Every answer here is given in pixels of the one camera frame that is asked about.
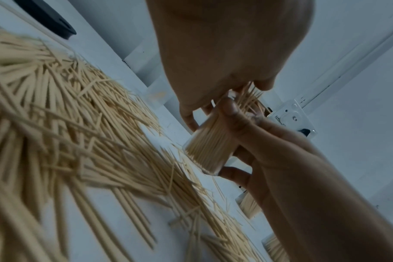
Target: white table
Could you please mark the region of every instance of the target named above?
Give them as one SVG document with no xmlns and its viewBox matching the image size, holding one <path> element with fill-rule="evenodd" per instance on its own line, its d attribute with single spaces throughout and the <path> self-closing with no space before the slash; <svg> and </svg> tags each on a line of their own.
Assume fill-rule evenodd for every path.
<svg viewBox="0 0 393 262">
<path fill-rule="evenodd" d="M 12 0 L 3 0 L 3 2 L 26 15 Z M 119 79 L 120 83 L 128 90 L 139 94 L 146 90 L 147 87 L 140 79 L 122 62 L 121 58 L 117 56 L 67 0 L 46 0 L 46 2 L 60 13 L 77 31 L 77 35 L 72 36 L 69 40 L 63 40 L 67 45 L 75 52 L 81 54 L 91 64 L 103 70 L 111 78 Z M 0 26 L 14 33 L 49 39 L 45 34 L 1 6 Z M 52 44 L 61 47 L 53 40 L 50 39 L 50 41 Z M 160 125 L 165 129 L 165 133 L 170 140 L 180 145 L 183 145 L 188 140 L 190 137 L 189 133 L 165 107 L 155 110 L 155 114 L 158 116 Z M 159 140 L 161 143 L 170 143 L 166 138 Z M 225 210 L 225 202 L 218 193 L 212 177 L 203 175 L 202 173 L 197 173 L 197 176 L 208 190 L 214 192 L 214 199 Z M 239 207 L 235 199 L 241 194 L 241 190 L 234 183 L 227 180 L 218 177 L 215 179 L 226 196 L 227 202 L 231 204 L 230 214 L 243 225 L 243 230 L 259 250 L 260 254 L 271 261 L 261 245 L 261 240 L 271 233 L 271 229 L 264 215 L 258 214 L 251 220 L 252 225 L 256 229 L 254 230 L 238 213 Z M 136 262 L 183 261 L 188 233 L 180 229 L 180 227 L 171 229 L 168 226 L 168 221 L 174 218 L 171 210 L 145 200 L 137 200 L 143 212 L 151 220 L 151 230 L 158 240 L 155 250 L 152 251 L 141 238 L 111 192 L 104 189 L 90 189 L 89 195 L 110 228 L 115 232 L 116 236 L 121 240 Z M 69 208 L 70 260 L 80 262 L 107 261 L 107 256 L 69 195 L 67 200 L 67 206 Z M 46 208 L 44 220 L 46 221 L 45 227 L 49 233 L 55 234 L 54 227 L 51 226 L 54 224 L 54 216 L 50 207 Z M 215 259 L 213 256 L 206 254 L 205 261 L 210 260 Z"/>
</svg>

